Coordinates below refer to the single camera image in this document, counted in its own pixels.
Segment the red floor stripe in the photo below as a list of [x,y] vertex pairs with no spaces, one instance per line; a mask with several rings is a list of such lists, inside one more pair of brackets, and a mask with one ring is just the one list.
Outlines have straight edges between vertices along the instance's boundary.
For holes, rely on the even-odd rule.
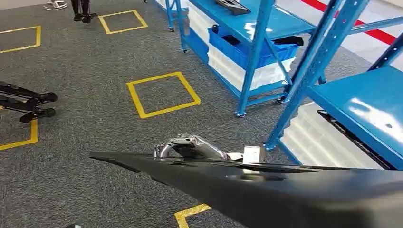
[[[324,12],[326,10],[326,4],[319,2],[318,0],[301,0],[302,2],[316,8],[317,10],[320,10],[322,12]],[[364,22],[358,20],[355,22],[355,25],[362,25],[365,24]],[[375,39],[384,42],[385,44],[391,45],[394,40],[396,39],[396,37],[381,31],[379,29],[376,30],[372,30],[372,31],[368,31],[365,32],[366,34],[374,37]]]

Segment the blue metal shelving unit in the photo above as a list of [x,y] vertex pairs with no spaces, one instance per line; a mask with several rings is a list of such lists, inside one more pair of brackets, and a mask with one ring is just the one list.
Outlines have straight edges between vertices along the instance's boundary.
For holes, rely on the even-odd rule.
[[291,153],[280,138],[307,95],[391,165],[403,170],[403,72],[390,66],[403,50],[403,33],[367,72],[315,85],[347,35],[403,23],[403,17],[399,17],[353,27],[368,1],[346,0],[333,24],[332,17],[322,18],[318,30],[328,33],[324,38],[313,38],[309,44],[298,67],[306,66],[306,70],[296,73],[289,91],[290,101],[268,138],[266,149],[279,145],[284,152]]
[[[175,1],[178,9],[179,31],[183,51],[186,53],[186,45],[189,45],[189,47],[194,50],[195,54],[197,54],[205,64],[208,64],[206,53],[200,52],[200,46],[203,45],[202,42],[195,43],[197,38],[192,35],[185,35],[180,1]],[[230,32],[236,39],[241,43],[248,45],[251,49],[241,91],[238,91],[225,78],[209,67],[215,73],[217,78],[221,80],[230,91],[232,91],[236,98],[238,98],[238,107],[236,110],[237,116],[244,116],[246,114],[245,109],[247,106],[277,98],[283,98],[283,100],[285,100],[289,89],[293,85],[293,80],[285,71],[282,62],[279,60],[274,45],[269,41],[299,34],[313,34],[315,32],[315,26],[274,5],[274,0],[239,0],[242,5],[251,10],[251,13],[239,16],[233,16],[229,10],[217,4],[214,0],[190,0],[190,2],[208,15],[212,20],[216,21],[220,27],[223,27],[223,29]],[[250,85],[255,69],[257,68],[259,53],[263,42],[267,42],[277,63],[280,65],[280,69],[285,75],[285,80],[250,90]],[[281,93],[259,99],[248,100],[251,96],[280,88],[284,89]]]
[[169,3],[169,0],[165,0],[165,6],[166,8],[164,8],[160,3],[158,3],[156,0],[154,0],[154,2],[162,9],[165,11],[166,13],[166,17],[168,19],[168,28],[171,32],[175,31],[175,26],[173,25],[173,21],[177,20],[178,17],[174,17],[173,14],[178,13],[177,9],[173,9],[173,7],[176,4],[176,1],[173,1],[172,4]]

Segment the yellow floor marking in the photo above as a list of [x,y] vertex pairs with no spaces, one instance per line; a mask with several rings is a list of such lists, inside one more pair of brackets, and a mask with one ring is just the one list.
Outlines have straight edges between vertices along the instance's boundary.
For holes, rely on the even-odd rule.
[[209,205],[200,204],[195,207],[182,210],[175,213],[176,221],[178,222],[179,228],[189,228],[188,223],[186,222],[186,217],[190,215],[195,215],[205,210],[211,209]]
[[[104,19],[104,17],[109,17],[109,16],[113,16],[113,15],[118,15],[118,14],[123,14],[123,13],[134,13],[134,15],[136,16],[136,18],[140,21],[141,26],[135,27],[135,28],[127,28],[127,29],[123,29],[123,30],[118,30],[118,31],[111,31]],[[131,31],[131,30],[135,30],[135,29],[142,29],[142,28],[146,28],[148,27],[147,23],[144,21],[144,19],[140,16],[140,14],[134,9],[134,10],[129,10],[129,11],[125,11],[125,12],[119,12],[119,13],[111,13],[111,14],[106,14],[106,15],[102,15],[102,16],[98,16],[99,20],[101,21],[102,26],[105,29],[105,32],[107,34],[115,34],[115,33],[119,33],[119,32],[126,32],[126,31]]]
[[[148,81],[152,81],[152,80],[161,79],[161,78],[171,77],[171,76],[178,76],[179,80],[182,82],[182,84],[185,87],[185,89],[188,91],[190,96],[193,98],[193,101],[189,102],[189,103],[186,103],[186,104],[181,104],[181,105],[177,105],[177,106],[174,106],[174,107],[170,107],[170,108],[165,108],[165,109],[155,111],[155,112],[145,113],[145,111],[143,109],[143,106],[140,103],[140,99],[139,99],[139,97],[137,95],[137,92],[136,92],[136,90],[134,88],[134,85],[139,84],[139,83],[143,83],[143,82],[148,82]],[[176,111],[176,110],[179,110],[179,109],[187,108],[187,107],[190,107],[190,106],[193,106],[193,105],[200,105],[200,102],[201,102],[199,96],[197,96],[197,94],[192,89],[192,87],[190,86],[188,81],[186,81],[186,79],[183,76],[182,72],[179,72],[179,71],[174,72],[174,73],[170,73],[170,74],[166,74],[166,75],[149,77],[149,78],[145,78],[145,79],[141,79],[141,80],[137,80],[137,81],[133,81],[133,82],[128,82],[128,83],[126,83],[126,85],[129,88],[130,95],[132,96],[134,105],[136,106],[136,109],[137,109],[140,117],[143,118],[143,119],[151,117],[151,116],[161,115],[161,114],[164,114],[164,113],[168,113],[168,112]]]
[[31,121],[31,133],[30,134],[31,134],[31,137],[28,140],[14,142],[14,143],[6,144],[6,145],[0,145],[0,151],[18,147],[18,146],[37,143],[38,142],[38,120]]
[[28,49],[28,48],[34,48],[34,47],[39,47],[40,46],[40,40],[41,40],[41,26],[33,26],[33,27],[27,27],[27,28],[20,28],[20,29],[14,29],[14,30],[7,30],[7,31],[1,31],[0,34],[2,33],[10,33],[10,32],[15,32],[15,31],[21,31],[21,30],[27,30],[27,29],[36,29],[36,41],[34,45],[29,45],[29,46],[25,46],[25,47],[18,47],[18,48],[14,48],[14,49],[9,49],[9,50],[0,50],[0,54],[1,53],[6,53],[6,52],[11,52],[11,51],[19,51],[19,50],[24,50],[24,49]]

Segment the gray carpet floor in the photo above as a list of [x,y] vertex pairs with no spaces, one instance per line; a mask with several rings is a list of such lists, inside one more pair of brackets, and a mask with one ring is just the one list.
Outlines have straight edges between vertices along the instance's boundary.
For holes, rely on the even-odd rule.
[[[260,145],[281,114],[267,102],[234,116],[236,100],[192,53],[180,50],[178,33],[167,30],[153,3],[98,0],[99,15],[137,10],[149,27],[106,35],[98,19],[72,20],[72,9],[41,5],[0,10],[0,30],[42,26],[40,47],[0,54],[0,80],[34,91],[51,91],[46,104],[57,116],[40,119],[39,142],[0,151],[0,228],[174,228],[174,213],[195,199],[120,167],[88,158],[89,151],[151,153],[153,145],[178,133],[196,133],[226,152]],[[128,15],[106,18],[111,30],[136,26]],[[0,34],[0,50],[34,43],[32,30]],[[368,62],[340,49],[326,70],[330,79],[362,72]],[[126,83],[181,71],[201,105],[141,119]],[[136,85],[146,112],[190,100],[177,78]],[[0,144],[29,136],[20,115],[0,111]],[[289,163],[281,151],[268,161]],[[190,228],[241,227],[209,210],[188,218]]]

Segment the white storage box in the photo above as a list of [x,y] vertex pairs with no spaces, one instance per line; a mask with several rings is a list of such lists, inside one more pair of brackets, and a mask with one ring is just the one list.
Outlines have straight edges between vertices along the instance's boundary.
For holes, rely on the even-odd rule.
[[189,26],[206,43],[209,43],[210,35],[208,28],[211,28],[216,22],[209,18],[200,9],[189,2]]
[[300,106],[280,138],[303,165],[382,169],[318,110],[314,102]]
[[[235,88],[242,91],[243,79],[246,73],[245,70],[211,44],[209,44],[209,52],[207,55],[209,56],[209,65]],[[286,71],[291,70],[290,66],[294,59],[295,57],[283,61]],[[284,79],[285,76],[278,64],[272,63],[255,70],[250,89],[257,89],[261,86]]]

